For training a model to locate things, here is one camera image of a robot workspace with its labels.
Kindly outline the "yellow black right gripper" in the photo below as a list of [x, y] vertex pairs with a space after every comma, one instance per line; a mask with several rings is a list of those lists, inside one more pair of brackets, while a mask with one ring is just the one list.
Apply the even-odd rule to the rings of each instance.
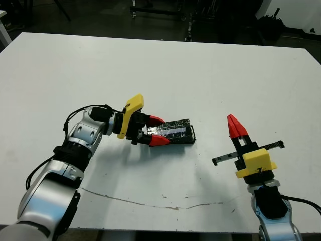
[[284, 142], [277, 142], [259, 146], [251, 141], [245, 127], [233, 116], [227, 116], [230, 139], [235, 147], [235, 152], [228, 153], [212, 159], [217, 166], [220, 162], [237, 159], [236, 177], [244, 179], [246, 184], [256, 184], [270, 181], [274, 178], [273, 170], [277, 168], [275, 162], [270, 158], [268, 150], [273, 148], [284, 148]]

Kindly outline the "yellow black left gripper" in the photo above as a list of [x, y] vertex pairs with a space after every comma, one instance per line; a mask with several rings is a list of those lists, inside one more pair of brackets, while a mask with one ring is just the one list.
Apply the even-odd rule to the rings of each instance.
[[145, 126], [157, 127], [164, 123], [164, 120], [157, 116], [146, 115], [141, 112], [144, 107], [144, 98], [141, 94], [128, 100], [123, 111], [116, 115], [116, 133], [119, 139], [127, 138], [136, 145], [142, 138], [142, 143], [153, 146], [168, 145], [170, 140], [161, 135], [144, 135]]

